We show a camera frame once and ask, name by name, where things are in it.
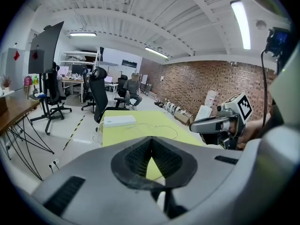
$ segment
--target power outlet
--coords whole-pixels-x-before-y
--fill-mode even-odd
[[[51,170],[51,168],[52,168],[52,170],[54,170],[55,168],[57,168],[56,167],[56,165],[54,164],[54,162],[56,163],[56,165],[60,162],[58,159],[55,159],[53,162],[51,162],[49,165],[48,165],[48,168]]]
[[[50,164],[48,165],[48,168],[49,168],[50,170],[53,170],[54,167],[55,167],[54,163],[50,163]]]

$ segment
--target brick wall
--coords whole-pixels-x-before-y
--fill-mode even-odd
[[[143,58],[141,74],[147,74],[147,83],[152,84],[152,90],[160,100],[169,99],[189,113],[197,115],[200,105],[209,90],[218,93],[212,107],[212,114],[216,106],[226,101],[232,95],[245,92],[253,108],[251,120],[263,116],[263,75],[262,68],[226,61],[195,61],[171,65],[160,65]],[[266,69],[268,84],[271,84],[276,75],[273,70]],[[272,98],[268,93],[268,111]]]

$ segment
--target laptop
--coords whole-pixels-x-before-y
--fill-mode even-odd
[[[112,80],[113,80],[113,77],[107,76],[107,77],[104,79],[104,83],[105,83],[105,84],[111,84],[111,83],[112,83]]]

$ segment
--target refrigerator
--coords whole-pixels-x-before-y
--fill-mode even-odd
[[[10,90],[17,91],[23,88],[24,56],[25,51],[17,48],[8,48],[1,55],[0,76],[2,79],[3,75],[10,78]]]

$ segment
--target black office chair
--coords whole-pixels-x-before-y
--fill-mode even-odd
[[[127,81],[127,76],[126,75],[121,75],[120,78],[118,78],[118,95],[120,97],[116,97],[114,100],[117,101],[116,107],[119,107],[120,103],[124,103],[124,107],[126,105],[126,90],[123,88],[125,82]]]
[[[86,76],[86,74],[87,74],[88,72],[89,72],[89,71],[88,71],[86,68],[84,68],[84,69],[82,70],[83,82],[84,82],[84,84],[83,84],[83,96],[82,96],[82,97],[83,97],[83,101],[84,101],[84,102],[85,102],[86,100],[89,100],[89,101],[91,101],[91,102],[88,102],[87,105],[83,106],[83,107],[81,108],[81,111],[83,111],[83,108],[85,108],[85,107],[93,106],[93,111],[92,111],[92,113],[95,113],[95,112],[94,112],[94,106],[96,106],[96,103],[95,103],[95,101],[94,101],[94,97],[93,97],[92,93],[89,92],[90,85],[89,85],[89,83],[88,83],[88,79],[87,79],[87,76]]]
[[[65,117],[61,111],[69,110],[70,112],[72,112],[72,108],[64,107],[64,103],[62,102],[63,100],[66,100],[67,97],[62,89],[62,79],[57,80],[57,72],[59,71],[59,69],[60,67],[57,66],[55,62],[53,62],[53,73],[48,73],[48,79],[46,80],[50,98],[50,101],[48,101],[48,105],[57,105],[57,108],[50,109],[50,115],[59,112],[61,120],[64,120]]]
[[[123,111],[129,110],[127,108],[120,108],[120,107],[106,107],[108,103],[105,85],[104,85],[104,79],[106,78],[106,76],[107,73],[103,68],[96,67],[92,75],[90,75],[89,77],[90,90],[96,103],[96,110],[94,115],[94,120],[96,121],[96,123],[100,123],[104,112],[107,110],[123,110]]]

